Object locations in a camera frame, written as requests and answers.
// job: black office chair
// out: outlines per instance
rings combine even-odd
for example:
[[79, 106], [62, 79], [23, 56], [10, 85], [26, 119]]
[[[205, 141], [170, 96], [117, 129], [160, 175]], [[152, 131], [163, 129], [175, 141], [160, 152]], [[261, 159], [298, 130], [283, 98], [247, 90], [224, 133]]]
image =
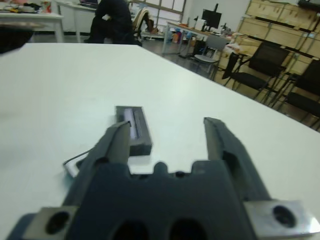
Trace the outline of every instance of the black office chair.
[[[229, 78], [224, 86], [226, 86], [231, 79], [234, 79], [235, 81], [239, 82], [239, 85], [244, 84], [252, 89], [258, 90], [258, 93], [253, 97], [253, 99], [256, 99], [261, 91], [268, 86], [270, 80], [273, 78], [277, 79], [279, 74], [286, 69], [282, 66], [282, 64], [288, 54], [288, 50], [266, 42], [261, 43], [259, 48], [255, 51], [253, 57], [246, 61], [243, 61], [244, 55], [232, 53], [222, 76], [222, 79]], [[232, 72], [239, 58], [239, 66], [234, 72]], [[268, 80], [263, 80], [246, 72], [239, 72], [240, 67], [247, 62], [249, 62], [249, 68], [269, 76]]]
[[[292, 80], [291, 82], [293, 81], [294, 82], [291, 85], [291, 89], [289, 90], [289, 93], [285, 97], [284, 101], [277, 108], [277, 111], [281, 109], [284, 103], [288, 103], [292, 106], [295, 106], [296, 108], [306, 111], [306, 115], [300, 120], [300, 122], [302, 122], [309, 114], [312, 114], [317, 118], [320, 118], [319, 70], [320, 70], [320, 60], [312, 60], [310, 65], [307, 67], [307, 69], [304, 71], [304, 73], [301, 76], [298, 76], [296, 74], [290, 76], [290, 79]], [[286, 86], [283, 92], [285, 92], [289, 86], [290, 84]], [[294, 88], [305, 90], [309, 93], [319, 96], [319, 98], [317, 100], [312, 100], [306, 96], [302, 96], [301, 94], [293, 92]], [[319, 119], [317, 119], [310, 127], [312, 128], [318, 122], [319, 122]]]

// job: chair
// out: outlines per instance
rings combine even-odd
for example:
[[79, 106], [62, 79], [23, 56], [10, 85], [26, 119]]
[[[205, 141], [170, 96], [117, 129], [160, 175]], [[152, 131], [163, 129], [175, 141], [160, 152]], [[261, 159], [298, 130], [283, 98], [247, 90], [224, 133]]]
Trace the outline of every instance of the chair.
[[[228, 42], [229, 41], [224, 39], [223, 37], [216, 36], [216, 35], [209, 35], [207, 40], [206, 40], [206, 43], [205, 43], [205, 48], [202, 51], [202, 55], [199, 55], [199, 54], [194, 55], [194, 59], [198, 62], [196, 72], [198, 72], [199, 67], [200, 67], [201, 64], [209, 65], [208, 70], [207, 70], [208, 78], [209, 78], [210, 77], [210, 72], [211, 72], [211, 66], [216, 64], [216, 69], [218, 69], [221, 57], [219, 57], [219, 60], [217, 61], [217, 60], [214, 60], [214, 56], [213, 55], [211, 55], [211, 57], [205, 56], [205, 54], [207, 53], [208, 48], [216, 50], [214, 52], [214, 54], [216, 54], [217, 51], [222, 52], [224, 50], [225, 46], [228, 44]], [[214, 74], [213, 74], [213, 77], [212, 77], [213, 80], [215, 79], [216, 72], [217, 71], [215, 71]]]
[[[309, 114], [320, 118], [320, 80], [319, 80], [319, 69], [320, 69], [320, 60], [312, 60], [310, 65], [304, 71], [301, 76], [292, 75], [290, 79], [296, 78], [294, 83], [291, 85], [289, 93], [285, 97], [284, 101], [279, 105], [277, 111], [281, 109], [284, 103], [288, 103], [296, 108], [306, 111], [306, 115], [300, 120], [302, 122]], [[312, 100], [306, 96], [302, 96], [296, 92], [293, 92], [293, 89], [302, 89], [309, 93], [319, 96], [317, 100]], [[317, 119], [310, 127], [312, 128], [319, 122]]]
[[[226, 70], [222, 76], [222, 79], [229, 78], [224, 86], [226, 86], [231, 79], [234, 79], [234, 81], [239, 82], [239, 86], [244, 84], [252, 89], [258, 90], [257, 94], [253, 97], [253, 99], [256, 99], [261, 91], [268, 86], [271, 79], [277, 79], [280, 73], [286, 69], [282, 66], [282, 63], [288, 54], [288, 50], [266, 42], [261, 43], [254, 55], [245, 61], [243, 61], [244, 55], [239, 56], [235, 53], [232, 53], [230, 55]], [[232, 72], [239, 57], [241, 57], [239, 66], [234, 72]], [[246, 72], [239, 72], [240, 67], [247, 62], [249, 62], [249, 68], [269, 76], [268, 80], [263, 80]]]
[[148, 31], [151, 33], [154, 28], [154, 21], [151, 19], [149, 11], [146, 7], [139, 10], [132, 23], [133, 34], [136, 40], [141, 39], [141, 27], [144, 21], [147, 25]]

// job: desk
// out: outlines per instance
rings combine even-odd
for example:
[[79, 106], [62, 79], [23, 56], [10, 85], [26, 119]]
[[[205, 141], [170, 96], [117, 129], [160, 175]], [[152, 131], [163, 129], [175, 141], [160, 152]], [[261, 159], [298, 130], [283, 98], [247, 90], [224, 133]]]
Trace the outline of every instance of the desk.
[[320, 220], [318, 132], [142, 47], [30, 43], [0, 57], [0, 72], [0, 239], [22, 215], [60, 206], [71, 184], [62, 163], [97, 143], [118, 105], [143, 106], [153, 141], [132, 173], [158, 161], [190, 172], [208, 157], [203, 118], [213, 117], [274, 199], [301, 200]]
[[[8, 4], [1, 2], [0, 8]], [[53, 23], [56, 41], [58, 43], [64, 42], [64, 32], [62, 28], [63, 16], [57, 13], [13, 13], [0, 12], [0, 22], [32, 22], [32, 23]]]
[[80, 30], [79, 30], [79, 25], [78, 25], [78, 12], [94, 13], [96, 11], [96, 9], [86, 7], [86, 6], [81, 6], [81, 5], [78, 5], [74, 2], [67, 1], [67, 0], [55, 0], [55, 2], [57, 4], [58, 13], [60, 15], [61, 15], [61, 6], [69, 8], [73, 11], [73, 21], [74, 21], [76, 40], [78, 43], [81, 43]]
[[[184, 32], [192, 33], [192, 34], [195, 34], [195, 35], [198, 35], [201, 37], [208, 37], [210, 35], [210, 33], [207, 31], [199, 31], [199, 30], [193, 29], [188, 26], [181, 26], [179, 24], [168, 21], [166, 24], [166, 28], [164, 29], [164, 41], [163, 41], [163, 46], [162, 46], [162, 54], [166, 54], [167, 39], [168, 39], [168, 33], [170, 31], [170, 28], [180, 29], [181, 33], [182, 33], [181, 39], [183, 39], [183, 37], [184, 37]], [[180, 41], [178, 53], [180, 53], [180, 51], [181, 51], [182, 42], [183, 41]]]

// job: wall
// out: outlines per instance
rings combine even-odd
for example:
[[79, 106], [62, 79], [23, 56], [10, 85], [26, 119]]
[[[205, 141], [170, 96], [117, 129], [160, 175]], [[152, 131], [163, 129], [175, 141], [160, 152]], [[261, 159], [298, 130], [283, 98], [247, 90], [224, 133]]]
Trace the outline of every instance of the wall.
[[192, 3], [189, 14], [190, 25], [195, 24], [194, 18], [202, 17], [203, 9], [214, 10], [218, 3], [218, 13], [222, 13], [220, 25], [227, 23], [232, 31], [236, 31], [241, 17], [245, 14], [250, 0], [197, 0]]

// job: screw hole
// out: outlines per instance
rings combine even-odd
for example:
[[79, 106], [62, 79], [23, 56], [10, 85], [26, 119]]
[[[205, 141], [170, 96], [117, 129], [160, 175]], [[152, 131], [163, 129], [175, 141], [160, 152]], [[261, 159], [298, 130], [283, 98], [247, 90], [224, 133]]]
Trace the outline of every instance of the screw hole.
[[56, 234], [65, 228], [68, 220], [69, 213], [65, 211], [58, 212], [50, 218], [49, 222], [45, 226], [45, 230], [50, 235]]
[[296, 225], [295, 216], [284, 206], [276, 206], [273, 209], [273, 216], [286, 228], [293, 228]]
[[183, 171], [177, 171], [175, 176], [179, 179], [183, 178], [186, 174]]

